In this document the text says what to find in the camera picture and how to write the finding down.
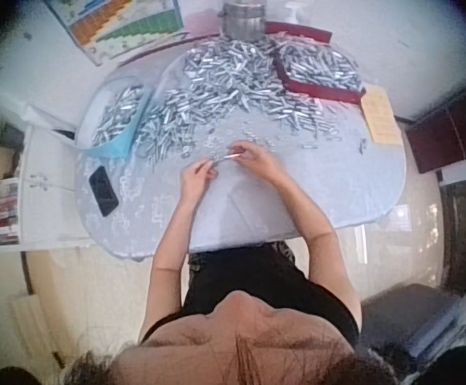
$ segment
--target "red tray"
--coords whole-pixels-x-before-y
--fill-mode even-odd
[[[317,42],[329,43],[332,33],[326,30],[319,30],[311,28],[310,26],[299,26],[296,24],[289,24],[286,22],[267,22],[265,27],[267,34],[276,34],[277,32],[286,32],[293,36],[306,36],[312,38]],[[307,94],[313,98],[336,100],[339,102],[359,104],[361,98],[366,93],[362,91],[349,91],[340,88],[332,88],[328,86],[320,86],[318,84],[301,83],[290,79],[284,65],[282,64],[281,56],[276,51],[274,54],[275,71],[278,78],[282,81],[284,88],[290,92],[297,92],[299,94]]]

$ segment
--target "tile floor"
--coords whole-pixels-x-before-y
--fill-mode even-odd
[[[362,298],[403,282],[440,283],[443,213],[434,174],[420,175],[404,136],[407,180],[399,203],[378,222],[340,229],[349,275]],[[306,271],[301,238],[289,241]],[[31,277],[59,352],[113,354],[138,337],[151,260],[121,261],[99,247],[28,253]],[[188,286],[188,269],[182,277]]]

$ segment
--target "woman's arm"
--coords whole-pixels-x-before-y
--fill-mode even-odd
[[[180,200],[152,260],[145,318],[139,340],[152,325],[181,308],[181,269],[188,252],[197,206],[209,181],[217,176],[212,166],[211,160],[200,160],[181,174]]]
[[[233,144],[231,152],[244,152],[235,160],[279,192],[310,251],[310,281],[338,297],[361,327],[359,297],[348,278],[338,237],[326,215],[266,149],[241,141]]]

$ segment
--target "lace tablecloth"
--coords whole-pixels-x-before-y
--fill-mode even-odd
[[[120,68],[113,75],[131,73],[154,83],[163,70],[189,45],[174,47]],[[235,111],[210,135],[196,132],[196,151],[188,159],[172,154],[154,169],[132,154],[127,159],[93,158],[80,154],[76,165],[76,203],[82,222],[95,242],[117,257],[147,257],[156,250],[180,193],[180,170],[194,160],[222,153],[234,140],[252,132],[261,144],[272,142],[288,173],[325,211],[335,228],[374,221],[396,204],[405,181],[402,146],[374,144],[358,107],[322,101],[334,106],[330,116],[342,141],[318,138],[311,132],[292,136],[288,128],[263,116]],[[362,139],[367,147],[359,151]],[[101,216],[89,176],[103,165],[119,198],[119,206]],[[233,161],[219,163],[219,177],[211,184],[197,211],[191,251],[221,249],[296,237],[294,224],[276,192]]]

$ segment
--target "yellow paper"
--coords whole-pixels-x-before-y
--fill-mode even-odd
[[[367,84],[367,93],[361,98],[361,107],[375,143],[400,144],[402,134],[396,124],[390,100],[384,88]]]

